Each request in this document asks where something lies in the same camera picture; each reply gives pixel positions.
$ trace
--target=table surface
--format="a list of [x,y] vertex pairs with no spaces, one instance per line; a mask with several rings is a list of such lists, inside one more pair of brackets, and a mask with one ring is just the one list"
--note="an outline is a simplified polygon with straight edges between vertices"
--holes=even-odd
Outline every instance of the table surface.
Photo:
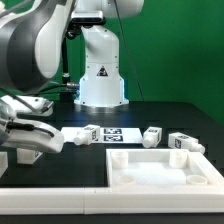
[[[209,118],[192,104],[163,102],[130,102],[127,107],[110,113],[75,110],[72,103],[55,103],[50,117],[26,116],[62,127],[163,128],[157,148],[168,148],[168,135],[181,132],[199,139],[205,146],[207,159],[224,175],[224,127]],[[18,187],[107,187],[106,149],[142,148],[141,144],[91,144],[75,146],[66,143],[60,154],[44,154],[33,165],[18,165],[16,151],[8,152],[9,168],[0,179],[2,188]],[[0,216],[0,223],[223,223],[224,214],[138,214],[138,215],[62,215],[62,216]]]

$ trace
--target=white tray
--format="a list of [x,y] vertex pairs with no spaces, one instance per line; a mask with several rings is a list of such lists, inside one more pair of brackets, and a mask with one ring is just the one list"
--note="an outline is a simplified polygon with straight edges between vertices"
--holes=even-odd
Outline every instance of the white tray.
[[[187,152],[185,168],[174,169],[168,162],[171,150],[125,150],[126,169],[112,167],[111,153],[119,149],[107,150],[106,188],[1,189],[0,214],[224,212],[219,172],[202,154],[192,152]],[[204,176],[208,184],[187,184],[192,174]],[[124,175],[134,181],[121,184],[117,178]]]

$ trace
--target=cable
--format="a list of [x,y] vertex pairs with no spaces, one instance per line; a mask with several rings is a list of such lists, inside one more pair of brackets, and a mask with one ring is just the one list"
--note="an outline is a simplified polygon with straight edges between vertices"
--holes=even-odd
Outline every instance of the cable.
[[35,1],[35,0],[25,0],[25,1],[21,2],[21,3],[17,4],[17,5],[15,5],[14,7],[12,7],[11,9],[8,9],[8,10],[2,12],[2,13],[0,14],[0,18],[2,18],[2,17],[4,17],[4,16],[7,16],[8,14],[10,14],[10,13],[12,13],[12,12],[16,12],[16,11],[18,11],[18,10],[24,8],[25,6],[27,6],[27,5],[31,4],[31,3],[33,3],[34,1]]
[[6,125],[6,128],[9,130],[16,129],[16,130],[23,130],[23,131],[37,130],[37,131],[41,131],[46,134],[49,134],[52,138],[54,137],[54,134],[51,131],[44,129],[44,128],[35,127],[32,124],[22,124],[22,123],[9,121]]
[[120,25],[121,36],[122,36],[122,39],[123,39],[126,54],[128,56],[129,63],[131,65],[132,72],[134,74],[135,80],[138,84],[138,88],[139,88],[139,91],[140,91],[140,94],[141,94],[141,97],[142,97],[142,101],[145,101],[144,96],[143,96],[143,92],[142,92],[142,88],[141,88],[141,85],[140,85],[140,82],[139,82],[139,79],[138,79],[138,73],[137,73],[136,67],[134,65],[133,59],[131,57],[130,51],[128,49],[128,46],[127,46],[126,38],[125,38],[125,35],[124,35],[123,25],[122,25],[120,13],[119,13],[119,10],[118,10],[117,0],[114,0],[114,4],[115,4],[116,12],[117,12],[118,22],[119,22],[119,25]]
[[51,89],[57,89],[57,88],[60,88],[60,87],[67,87],[67,85],[66,84],[59,84],[59,85],[49,86],[49,87],[46,87],[46,88],[40,90],[39,92],[37,92],[37,94],[46,92],[46,91],[51,90]]

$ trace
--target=green wall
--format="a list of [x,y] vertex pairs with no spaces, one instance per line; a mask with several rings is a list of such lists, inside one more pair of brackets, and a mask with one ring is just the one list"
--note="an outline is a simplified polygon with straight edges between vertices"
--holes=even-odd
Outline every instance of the green wall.
[[[120,37],[117,20],[106,26]],[[146,101],[193,103],[224,124],[223,0],[145,0],[141,14],[124,19],[123,27]],[[83,38],[68,46],[70,71],[78,81],[84,73]],[[120,74],[128,99],[140,101],[122,42]]]

